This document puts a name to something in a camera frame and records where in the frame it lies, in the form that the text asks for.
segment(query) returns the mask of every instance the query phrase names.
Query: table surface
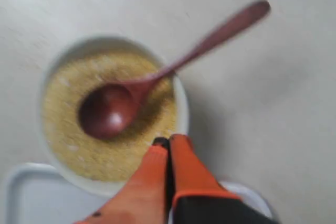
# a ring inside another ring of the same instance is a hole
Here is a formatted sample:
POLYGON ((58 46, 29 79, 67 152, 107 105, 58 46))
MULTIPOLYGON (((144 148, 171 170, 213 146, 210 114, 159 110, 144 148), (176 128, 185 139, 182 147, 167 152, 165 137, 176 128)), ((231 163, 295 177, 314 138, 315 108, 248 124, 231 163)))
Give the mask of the table surface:
MULTIPOLYGON (((117 34, 171 61, 249 1, 0 0, 0 179, 47 162, 37 92, 64 46, 117 34)), ((283 223, 334 223, 335 1, 269 1, 267 20, 181 71, 190 135, 211 171, 260 191, 283 223)))

